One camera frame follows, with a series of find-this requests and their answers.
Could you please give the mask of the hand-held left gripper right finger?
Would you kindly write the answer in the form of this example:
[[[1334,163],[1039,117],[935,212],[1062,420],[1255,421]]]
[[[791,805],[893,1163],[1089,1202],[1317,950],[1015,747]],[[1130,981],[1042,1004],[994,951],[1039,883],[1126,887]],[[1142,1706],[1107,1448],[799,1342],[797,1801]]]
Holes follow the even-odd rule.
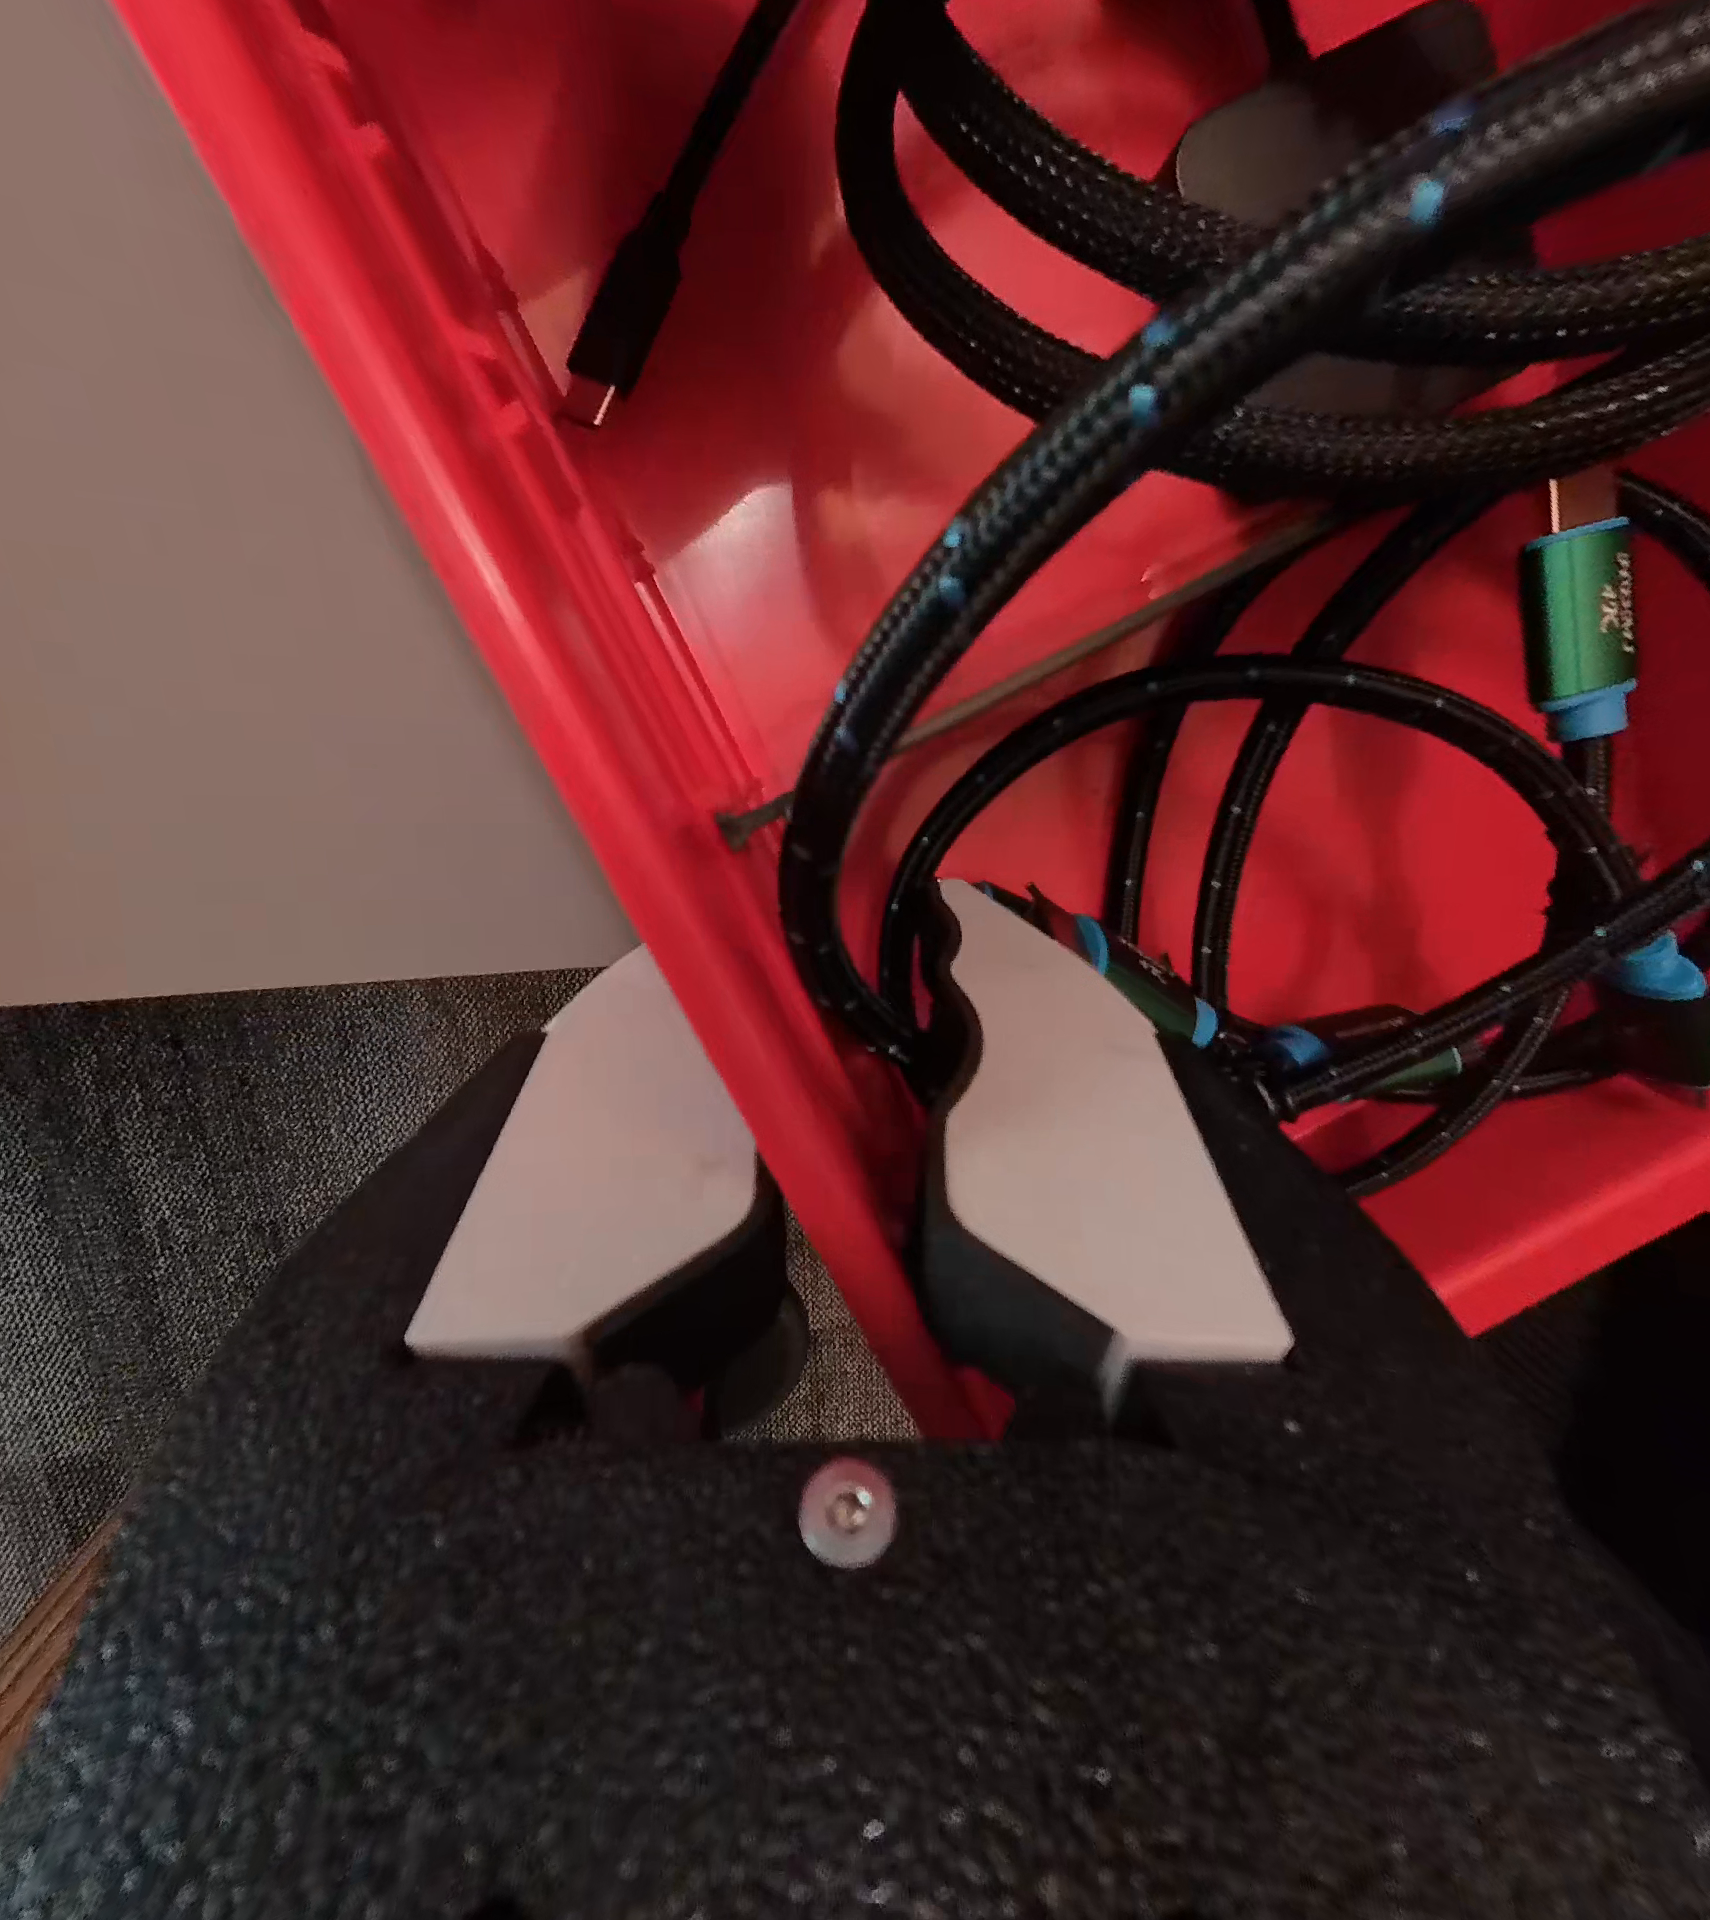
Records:
[[[1137,1375],[1297,1350],[1165,1030],[1076,916],[963,880],[931,902],[938,1054],[918,1296],[942,1356],[1015,1402],[1123,1411]]]

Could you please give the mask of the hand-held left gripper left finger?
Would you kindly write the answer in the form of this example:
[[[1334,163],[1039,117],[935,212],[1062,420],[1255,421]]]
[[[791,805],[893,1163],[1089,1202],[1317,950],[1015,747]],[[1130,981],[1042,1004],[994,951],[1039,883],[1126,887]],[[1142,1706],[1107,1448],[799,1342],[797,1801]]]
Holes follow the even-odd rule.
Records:
[[[705,1432],[755,1427],[800,1384],[785,1197],[648,947],[539,1031],[405,1340],[585,1396],[659,1379]]]

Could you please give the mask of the red plastic bin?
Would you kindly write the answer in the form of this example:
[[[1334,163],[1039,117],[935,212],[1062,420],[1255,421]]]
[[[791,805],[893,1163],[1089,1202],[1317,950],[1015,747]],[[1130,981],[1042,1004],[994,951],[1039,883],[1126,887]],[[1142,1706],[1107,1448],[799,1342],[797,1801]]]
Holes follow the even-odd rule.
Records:
[[[841,668],[1026,432],[921,342],[843,222],[834,100],[863,3],[805,3],[703,196],[612,424],[563,418],[590,282],[753,3],[112,3],[676,989],[918,1427],[1001,1426],[903,1263],[921,1118],[832,1037],[776,917],[779,827]],[[1130,165],[1255,74],[1229,8],[959,3],[1035,103]],[[1306,510],[1149,478],[990,627],[944,713],[1200,582]],[[1710,830],[1710,591],[1637,537],[1643,682],[1619,821],[1654,869]],[[1439,740],[1313,715],[1230,953],[1257,1018],[1427,1008],[1513,958],[1550,852]],[[1710,1092],[1525,1098],[1366,1202],[1468,1331],[1710,1211]]]

